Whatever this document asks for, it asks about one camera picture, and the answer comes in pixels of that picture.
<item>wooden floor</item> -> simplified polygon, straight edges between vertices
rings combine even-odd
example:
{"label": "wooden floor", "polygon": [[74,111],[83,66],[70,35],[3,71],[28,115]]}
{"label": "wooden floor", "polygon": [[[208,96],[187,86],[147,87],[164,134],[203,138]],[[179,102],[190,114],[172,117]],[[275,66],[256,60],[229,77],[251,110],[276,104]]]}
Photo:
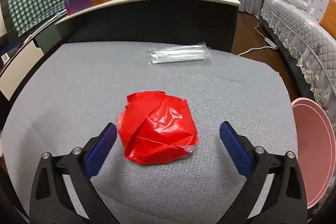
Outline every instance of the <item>wooden floor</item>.
{"label": "wooden floor", "polygon": [[[257,24],[258,20],[254,15],[239,12],[235,39],[231,50],[233,54],[245,52],[250,48],[269,46],[265,42],[264,38],[254,29]],[[265,31],[261,27],[259,27],[258,30],[266,36]],[[279,72],[288,90],[291,101],[301,97],[301,93],[294,76],[280,51],[265,48],[262,50],[248,52],[243,56],[266,63],[273,70]]]}

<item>clear plastic package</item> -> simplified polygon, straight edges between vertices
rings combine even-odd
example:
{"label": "clear plastic package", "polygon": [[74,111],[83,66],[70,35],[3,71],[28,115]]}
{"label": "clear plastic package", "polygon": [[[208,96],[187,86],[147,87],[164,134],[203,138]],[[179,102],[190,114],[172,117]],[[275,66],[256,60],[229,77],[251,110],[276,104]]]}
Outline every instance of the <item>clear plastic package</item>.
{"label": "clear plastic package", "polygon": [[162,49],[151,49],[151,63],[169,63],[210,59],[210,48],[203,42],[198,45],[174,46]]}

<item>blue gripper pad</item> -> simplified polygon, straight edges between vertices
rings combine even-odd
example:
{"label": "blue gripper pad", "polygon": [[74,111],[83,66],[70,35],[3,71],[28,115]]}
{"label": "blue gripper pad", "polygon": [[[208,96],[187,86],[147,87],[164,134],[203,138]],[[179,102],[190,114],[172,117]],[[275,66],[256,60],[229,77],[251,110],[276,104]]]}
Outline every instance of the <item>blue gripper pad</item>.
{"label": "blue gripper pad", "polygon": [[228,122],[223,122],[219,130],[220,139],[228,151],[239,174],[250,177],[253,174],[251,169],[252,159],[240,143],[236,132],[231,128]]}
{"label": "blue gripper pad", "polygon": [[117,128],[109,123],[99,136],[99,140],[84,162],[84,173],[87,179],[98,175],[107,155],[117,138]]}

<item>metal bolt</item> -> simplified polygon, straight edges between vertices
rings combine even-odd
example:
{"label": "metal bolt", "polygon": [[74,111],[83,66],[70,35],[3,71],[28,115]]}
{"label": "metal bolt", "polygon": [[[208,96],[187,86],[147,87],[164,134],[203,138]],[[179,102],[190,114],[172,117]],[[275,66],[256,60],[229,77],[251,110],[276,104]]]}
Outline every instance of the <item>metal bolt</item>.
{"label": "metal bolt", "polygon": [[42,154],[42,159],[47,159],[50,157],[50,153],[49,152],[45,152]]}
{"label": "metal bolt", "polygon": [[257,146],[255,149],[255,152],[258,154],[263,154],[265,153],[265,149],[263,149],[261,146]]}
{"label": "metal bolt", "polygon": [[288,151],[287,156],[288,156],[288,158],[291,158],[291,159],[295,158],[295,154],[292,151]]}
{"label": "metal bolt", "polygon": [[76,147],[76,148],[74,148],[73,150],[72,150],[72,153],[74,154],[74,155],[78,155],[78,154],[80,154],[82,152],[82,149],[80,148],[80,147]]}

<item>crumpled red bag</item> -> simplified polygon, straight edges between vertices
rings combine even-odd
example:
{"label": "crumpled red bag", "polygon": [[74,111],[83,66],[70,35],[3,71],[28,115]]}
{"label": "crumpled red bag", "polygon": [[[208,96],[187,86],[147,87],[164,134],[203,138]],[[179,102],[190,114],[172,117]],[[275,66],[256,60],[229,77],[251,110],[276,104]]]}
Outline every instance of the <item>crumpled red bag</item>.
{"label": "crumpled red bag", "polygon": [[197,131],[185,99],[147,91],[127,96],[127,102],[117,121],[126,158],[167,164],[194,150]]}

